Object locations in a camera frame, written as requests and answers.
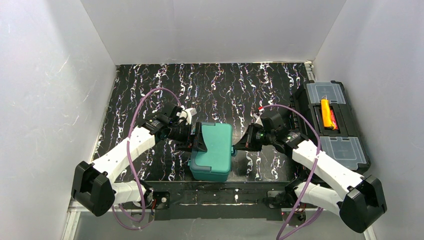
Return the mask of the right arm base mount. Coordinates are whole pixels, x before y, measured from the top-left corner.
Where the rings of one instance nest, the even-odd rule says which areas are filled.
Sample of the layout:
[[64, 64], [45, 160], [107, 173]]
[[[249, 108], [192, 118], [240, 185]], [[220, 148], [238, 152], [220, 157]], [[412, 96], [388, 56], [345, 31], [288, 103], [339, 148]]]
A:
[[293, 207], [298, 199], [295, 190], [299, 188], [301, 183], [305, 180], [296, 178], [285, 185], [282, 189], [270, 190], [267, 192], [266, 197], [262, 202], [270, 209], [281, 209]]

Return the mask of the teal medicine box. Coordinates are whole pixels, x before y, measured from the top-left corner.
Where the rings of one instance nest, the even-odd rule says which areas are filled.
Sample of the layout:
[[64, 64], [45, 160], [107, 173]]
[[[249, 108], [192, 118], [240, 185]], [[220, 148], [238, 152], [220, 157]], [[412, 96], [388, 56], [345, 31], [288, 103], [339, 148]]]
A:
[[189, 168], [195, 180], [226, 182], [232, 166], [233, 128], [227, 123], [202, 122], [207, 152], [192, 149]]

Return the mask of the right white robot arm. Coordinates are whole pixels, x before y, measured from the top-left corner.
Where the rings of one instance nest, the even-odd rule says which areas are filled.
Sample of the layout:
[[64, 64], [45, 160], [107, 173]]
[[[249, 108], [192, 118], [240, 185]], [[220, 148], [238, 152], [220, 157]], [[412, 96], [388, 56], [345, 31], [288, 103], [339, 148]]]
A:
[[381, 181], [370, 175], [364, 177], [349, 170], [320, 150], [307, 136], [287, 127], [280, 113], [260, 116], [251, 123], [243, 137], [233, 145], [234, 151], [259, 152], [263, 146], [273, 146], [289, 154], [295, 162], [310, 170], [324, 183], [307, 183], [299, 177], [267, 201], [296, 206], [296, 201], [330, 211], [341, 218], [351, 230], [363, 233], [387, 212]]

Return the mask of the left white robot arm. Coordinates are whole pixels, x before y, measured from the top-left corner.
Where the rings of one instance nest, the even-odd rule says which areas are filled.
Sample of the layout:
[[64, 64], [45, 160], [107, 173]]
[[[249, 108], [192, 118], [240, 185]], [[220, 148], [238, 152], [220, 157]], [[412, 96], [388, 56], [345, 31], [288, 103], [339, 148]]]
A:
[[154, 203], [153, 188], [140, 179], [117, 182], [118, 176], [133, 165], [133, 161], [166, 139], [176, 141], [179, 149], [207, 151], [199, 146], [201, 131], [192, 131], [195, 108], [168, 104], [138, 120], [130, 135], [112, 150], [93, 162], [80, 162], [74, 171], [71, 197], [96, 217], [114, 205], [129, 202], [150, 207]]

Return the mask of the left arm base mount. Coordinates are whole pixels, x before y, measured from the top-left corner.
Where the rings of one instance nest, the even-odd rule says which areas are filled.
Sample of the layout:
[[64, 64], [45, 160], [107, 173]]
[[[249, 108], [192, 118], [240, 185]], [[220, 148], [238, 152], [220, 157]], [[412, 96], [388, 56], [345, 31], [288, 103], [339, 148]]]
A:
[[[171, 194], [169, 191], [154, 191], [151, 197], [145, 200], [145, 208], [147, 210], [167, 210], [170, 207]], [[142, 209], [141, 202], [123, 203], [124, 209]]]

